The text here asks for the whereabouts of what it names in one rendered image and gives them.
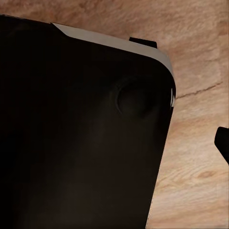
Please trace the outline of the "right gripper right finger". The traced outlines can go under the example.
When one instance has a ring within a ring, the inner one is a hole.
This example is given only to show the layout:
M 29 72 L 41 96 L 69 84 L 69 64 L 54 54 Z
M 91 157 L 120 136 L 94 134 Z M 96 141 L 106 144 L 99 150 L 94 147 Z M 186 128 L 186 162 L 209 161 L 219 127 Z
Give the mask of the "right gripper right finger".
M 229 164 L 229 128 L 218 127 L 214 144 Z

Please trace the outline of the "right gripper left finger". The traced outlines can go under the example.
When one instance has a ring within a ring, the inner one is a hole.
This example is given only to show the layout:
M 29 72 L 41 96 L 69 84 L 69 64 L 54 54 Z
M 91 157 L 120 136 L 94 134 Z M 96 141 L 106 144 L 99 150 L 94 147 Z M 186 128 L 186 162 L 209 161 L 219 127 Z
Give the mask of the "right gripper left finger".
M 20 127 L 0 132 L 0 183 L 24 146 Z

